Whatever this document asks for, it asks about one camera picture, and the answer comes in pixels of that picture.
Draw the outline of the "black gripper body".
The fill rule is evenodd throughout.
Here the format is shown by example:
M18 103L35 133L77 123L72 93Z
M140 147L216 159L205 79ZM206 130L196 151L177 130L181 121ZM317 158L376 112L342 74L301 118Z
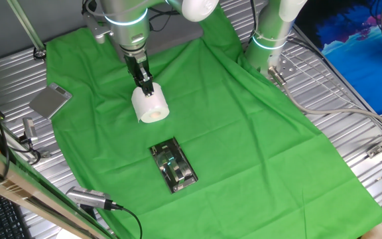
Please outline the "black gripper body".
M143 68L146 73L149 72L149 62L147 59L147 53L139 54L126 54L124 56L125 63L128 67L128 71L132 75L141 74L141 69Z

